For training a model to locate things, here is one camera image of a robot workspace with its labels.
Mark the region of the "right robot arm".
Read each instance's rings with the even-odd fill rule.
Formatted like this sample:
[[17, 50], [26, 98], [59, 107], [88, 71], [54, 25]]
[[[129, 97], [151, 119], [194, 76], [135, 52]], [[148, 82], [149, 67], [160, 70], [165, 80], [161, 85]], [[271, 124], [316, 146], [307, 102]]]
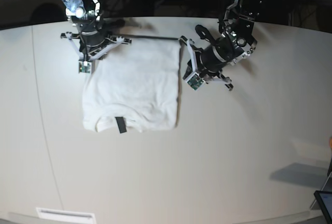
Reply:
[[178, 47], [186, 42], [185, 37], [120, 34], [119, 30], [128, 28], [150, 29], [149, 25], [141, 25], [133, 18], [104, 19], [101, 0], [61, 0], [65, 5], [68, 21], [76, 26], [78, 32], [65, 32], [60, 35], [67, 39], [77, 53], [78, 70], [92, 77], [97, 67], [107, 58], [112, 50], [120, 45], [130, 45], [132, 39], [153, 40], [160, 43], [176, 43]]

